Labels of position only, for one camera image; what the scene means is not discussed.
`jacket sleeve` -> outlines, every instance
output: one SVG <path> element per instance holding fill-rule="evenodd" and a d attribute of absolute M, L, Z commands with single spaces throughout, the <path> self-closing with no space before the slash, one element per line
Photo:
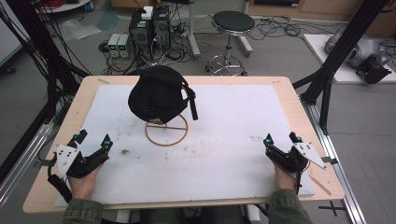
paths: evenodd
<path fill-rule="evenodd" d="M 72 199 L 64 212 L 63 224 L 100 224 L 103 209 L 101 203 Z"/>
<path fill-rule="evenodd" d="M 291 189 L 281 189 L 271 195 L 268 221 L 270 224 L 312 223 L 296 193 Z"/>

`hat stand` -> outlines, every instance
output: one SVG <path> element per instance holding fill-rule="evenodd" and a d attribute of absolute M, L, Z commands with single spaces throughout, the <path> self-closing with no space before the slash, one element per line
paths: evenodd
<path fill-rule="evenodd" d="M 187 120 L 186 120 L 182 115 L 178 115 L 178 116 L 181 117 L 182 120 L 184 121 L 185 127 L 168 127 L 167 124 L 164 124 L 164 125 L 153 125 L 153 124 L 147 122 L 147 123 L 146 123 L 146 127 L 145 127 L 145 133 L 146 133 L 146 137 L 148 138 L 148 140 L 149 140 L 150 142 L 154 143 L 155 145 L 160 146 L 160 147 L 170 147 L 170 146 L 176 145 L 177 143 L 183 141 L 183 139 L 184 139 L 184 138 L 186 137 L 186 135 L 187 135 L 187 132 L 189 131 L 189 123 L 187 122 Z M 169 144 L 162 144 L 162 143 L 158 143 L 158 142 L 154 141 L 154 140 L 149 136 L 149 129 L 150 129 L 150 128 L 157 128 L 157 129 L 160 128 L 160 129 L 169 129 L 169 130 L 181 130 L 181 131 L 184 131 L 184 134 L 183 134 L 183 136 L 182 136 L 180 139 L 178 139 L 176 142 L 169 143 Z"/>

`white mat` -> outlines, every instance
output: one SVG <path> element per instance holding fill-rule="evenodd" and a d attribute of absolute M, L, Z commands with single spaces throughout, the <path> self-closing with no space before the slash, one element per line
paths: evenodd
<path fill-rule="evenodd" d="M 262 141 L 270 133 L 282 149 L 289 150 L 292 143 L 272 86 L 191 86 L 199 119 L 192 120 L 189 107 L 183 111 L 190 130 L 172 147 L 147 139 L 146 122 L 128 107 L 132 88 L 101 86 L 85 119 L 88 136 L 78 147 L 83 156 L 98 149 L 107 133 L 114 142 L 110 160 L 97 178 L 94 200 L 109 204 L 245 199 L 268 197 L 276 189 L 274 166 Z M 173 132 L 160 129 L 157 134 Z M 301 195 L 315 194 L 307 174 L 302 184 Z M 61 198 L 56 205 L 64 205 Z"/>
<path fill-rule="evenodd" d="M 324 63 L 327 56 L 329 56 L 324 48 L 330 37 L 332 37 L 332 35 L 304 35 L 306 44 L 312 49 L 312 51 L 314 51 L 321 63 Z M 384 67 L 392 73 L 384 77 L 377 84 L 396 83 L 396 73 L 389 66 L 385 65 Z M 337 70 L 334 76 L 334 82 L 337 84 L 365 83 L 358 77 L 358 75 L 356 75 L 356 69 L 350 67 L 347 63 L 343 63 Z"/>

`round stool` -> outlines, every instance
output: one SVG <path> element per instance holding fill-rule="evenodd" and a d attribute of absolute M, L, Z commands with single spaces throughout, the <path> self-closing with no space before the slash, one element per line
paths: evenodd
<path fill-rule="evenodd" d="M 255 26 L 249 15 L 239 11 L 221 11 L 213 16 L 213 27 L 221 33 L 227 34 L 228 43 L 224 54 L 213 57 L 206 66 L 206 71 L 212 75 L 246 76 L 247 73 L 239 59 L 231 56 L 231 37 L 248 35 Z"/>

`floor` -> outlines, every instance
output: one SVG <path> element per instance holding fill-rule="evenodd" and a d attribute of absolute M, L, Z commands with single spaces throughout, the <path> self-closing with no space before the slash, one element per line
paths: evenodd
<path fill-rule="evenodd" d="M 106 59 L 98 46 L 112 33 L 127 32 L 129 14 L 124 11 L 113 11 L 106 4 L 87 12 L 78 8 L 56 15 L 59 23 L 72 19 L 81 20 L 83 26 L 96 25 L 102 32 L 77 40 L 70 39 L 67 45 L 78 56 L 92 74 L 101 75 L 106 69 Z M 206 62 L 213 56 L 222 53 L 226 44 L 225 35 L 206 35 L 213 33 L 209 18 L 197 18 L 196 33 L 202 56 L 198 60 L 186 63 L 173 63 L 170 66 L 179 73 L 209 76 L 205 71 Z M 329 26 L 336 22 L 310 21 L 321 29 L 335 32 L 343 23 Z M 305 26 L 302 32 L 318 33 L 320 30 Z M 278 30 L 273 36 L 283 35 Z M 252 33 L 254 38 L 261 38 L 257 29 Z M 59 38 L 53 39 L 59 44 Z M 238 57 L 247 69 L 249 76 L 285 76 L 291 82 L 317 71 L 320 63 L 306 43 L 298 37 L 281 36 L 247 40 L 254 52 L 247 58 L 241 47 L 233 42 L 233 55 Z M 0 102 L 3 105 L 0 116 L 1 140 L 0 162 L 12 148 L 46 103 L 46 82 L 38 73 L 33 61 L 22 50 L 11 60 L 16 68 L 15 74 L 8 74 L 4 69 L 0 74 Z M 306 86 L 296 90 L 303 93 Z M 337 151 L 346 176 L 358 200 L 367 223 L 391 223 L 396 214 L 396 163 L 394 141 L 396 140 L 396 88 L 395 84 L 335 84 L 332 86 L 328 131 Z M 43 148 L 45 154 L 49 146 Z M 7 202 L 0 210 L 0 220 L 13 223 L 61 223 L 62 214 L 25 214 L 22 205 L 35 180 L 38 169 L 30 166 Z M 335 207 L 343 207 L 342 202 L 332 202 Z M 330 202 L 304 203 L 314 223 L 349 223 L 344 210 L 320 209 L 329 207 Z M 105 217 L 115 218 L 115 212 L 106 212 Z M 267 223 L 262 217 L 261 223 Z"/>

